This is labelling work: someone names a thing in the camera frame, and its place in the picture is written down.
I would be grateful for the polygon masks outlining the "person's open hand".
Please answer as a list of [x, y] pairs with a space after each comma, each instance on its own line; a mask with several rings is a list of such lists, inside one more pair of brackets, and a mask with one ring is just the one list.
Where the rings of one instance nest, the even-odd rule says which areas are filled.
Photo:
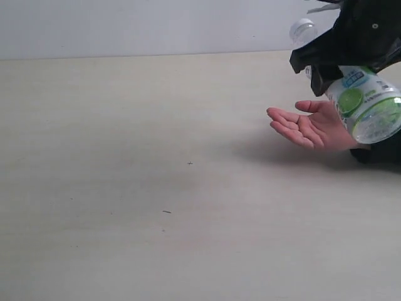
[[359, 147], [344, 128], [333, 103], [304, 100], [295, 103], [301, 114], [270, 107], [270, 126], [290, 142], [321, 151], [345, 151]]

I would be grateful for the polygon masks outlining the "black sleeved forearm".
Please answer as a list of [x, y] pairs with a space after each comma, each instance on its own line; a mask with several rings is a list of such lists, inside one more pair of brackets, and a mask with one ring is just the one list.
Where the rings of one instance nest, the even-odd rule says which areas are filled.
[[362, 164], [394, 164], [400, 165], [400, 131], [393, 136], [368, 145], [350, 150], [351, 155]]

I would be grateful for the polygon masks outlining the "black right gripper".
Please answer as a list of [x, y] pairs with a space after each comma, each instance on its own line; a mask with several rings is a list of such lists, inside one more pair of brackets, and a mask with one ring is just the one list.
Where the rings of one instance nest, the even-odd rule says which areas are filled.
[[343, 78], [339, 66], [366, 66], [374, 72], [400, 62], [400, 1], [327, 1], [339, 9], [331, 29], [292, 51], [295, 73], [311, 66], [311, 89], [320, 97]]

